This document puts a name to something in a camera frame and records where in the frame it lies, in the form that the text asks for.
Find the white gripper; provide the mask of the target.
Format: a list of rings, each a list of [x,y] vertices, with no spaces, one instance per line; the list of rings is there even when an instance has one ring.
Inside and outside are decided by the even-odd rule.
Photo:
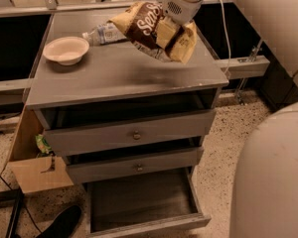
[[[178,33],[180,26],[190,22],[199,11],[203,0],[163,0],[166,17],[156,27],[156,44],[165,49]]]

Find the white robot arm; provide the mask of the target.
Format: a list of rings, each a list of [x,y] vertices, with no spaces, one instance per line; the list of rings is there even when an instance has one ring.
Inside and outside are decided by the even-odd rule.
[[[178,238],[298,238],[298,0],[232,0],[275,56],[259,104],[220,107],[196,172],[210,224]]]

